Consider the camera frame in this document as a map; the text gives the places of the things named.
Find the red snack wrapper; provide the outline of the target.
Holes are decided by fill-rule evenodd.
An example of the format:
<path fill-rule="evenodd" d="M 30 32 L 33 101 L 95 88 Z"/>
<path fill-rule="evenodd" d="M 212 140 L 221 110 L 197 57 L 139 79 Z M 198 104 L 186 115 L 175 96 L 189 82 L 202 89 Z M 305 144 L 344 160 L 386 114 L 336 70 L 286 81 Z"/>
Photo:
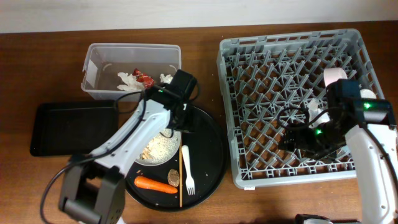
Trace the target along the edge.
<path fill-rule="evenodd" d="M 151 88 L 155 85 L 155 81 L 152 77 L 148 76 L 146 73 L 141 72 L 137 68 L 134 70 L 133 75 L 139 83 L 142 83 L 145 88 Z"/>

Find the white napkin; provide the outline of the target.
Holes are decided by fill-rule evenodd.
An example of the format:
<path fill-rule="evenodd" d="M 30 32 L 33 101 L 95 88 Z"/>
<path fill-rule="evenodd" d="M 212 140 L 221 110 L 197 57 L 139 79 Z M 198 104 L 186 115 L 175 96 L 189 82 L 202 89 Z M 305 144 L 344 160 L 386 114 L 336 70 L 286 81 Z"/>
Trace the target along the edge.
<path fill-rule="evenodd" d="M 137 81 L 137 78 L 128 73 L 119 72 L 118 77 L 122 80 L 123 84 L 118 85 L 117 89 L 122 91 L 142 91 L 145 89 L 143 83 Z"/>

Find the pink plastic bowl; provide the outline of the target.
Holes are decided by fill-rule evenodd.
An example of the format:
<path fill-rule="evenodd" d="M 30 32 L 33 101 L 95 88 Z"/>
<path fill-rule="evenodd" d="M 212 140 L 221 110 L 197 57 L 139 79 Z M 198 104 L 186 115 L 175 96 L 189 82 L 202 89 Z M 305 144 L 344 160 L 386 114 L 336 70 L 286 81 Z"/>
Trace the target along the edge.
<path fill-rule="evenodd" d="M 347 74 L 342 68 L 326 68 L 323 72 L 325 86 L 336 82 L 339 79 L 347 79 Z"/>

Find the white plastic cup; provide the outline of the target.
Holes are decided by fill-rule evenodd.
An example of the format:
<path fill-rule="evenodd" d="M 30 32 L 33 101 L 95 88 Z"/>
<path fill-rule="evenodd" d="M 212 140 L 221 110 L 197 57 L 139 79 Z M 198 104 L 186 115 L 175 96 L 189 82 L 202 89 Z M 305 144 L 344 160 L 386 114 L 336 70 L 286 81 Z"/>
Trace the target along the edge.
<path fill-rule="evenodd" d="M 360 90 L 360 95 L 361 95 L 361 98 L 368 98 L 368 99 L 376 99 L 377 98 L 376 94 L 369 89 Z"/>

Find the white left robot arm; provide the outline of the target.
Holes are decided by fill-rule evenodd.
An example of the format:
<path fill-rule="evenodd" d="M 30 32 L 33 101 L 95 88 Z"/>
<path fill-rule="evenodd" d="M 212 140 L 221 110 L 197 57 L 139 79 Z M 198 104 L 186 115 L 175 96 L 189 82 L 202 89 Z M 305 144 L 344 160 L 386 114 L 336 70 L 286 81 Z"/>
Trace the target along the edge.
<path fill-rule="evenodd" d="M 141 92 L 131 117 L 104 144 L 87 156 L 71 157 L 47 184 L 39 207 L 44 223 L 45 200 L 63 176 L 58 208 L 82 223 L 121 223 L 125 177 L 139 154 L 165 128 L 187 131 L 190 90 L 152 87 Z"/>

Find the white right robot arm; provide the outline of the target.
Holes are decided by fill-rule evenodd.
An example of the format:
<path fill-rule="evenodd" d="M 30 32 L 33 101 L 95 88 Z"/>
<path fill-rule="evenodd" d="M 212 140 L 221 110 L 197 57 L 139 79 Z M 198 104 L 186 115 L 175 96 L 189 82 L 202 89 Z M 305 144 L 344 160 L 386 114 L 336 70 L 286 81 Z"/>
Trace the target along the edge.
<path fill-rule="evenodd" d="M 326 86 L 328 107 L 304 123 L 283 128 L 281 150 L 304 151 L 305 157 L 334 161 L 347 146 L 354 160 L 362 203 L 362 223 L 397 223 L 397 123 L 392 105 L 366 96 L 356 80 Z"/>

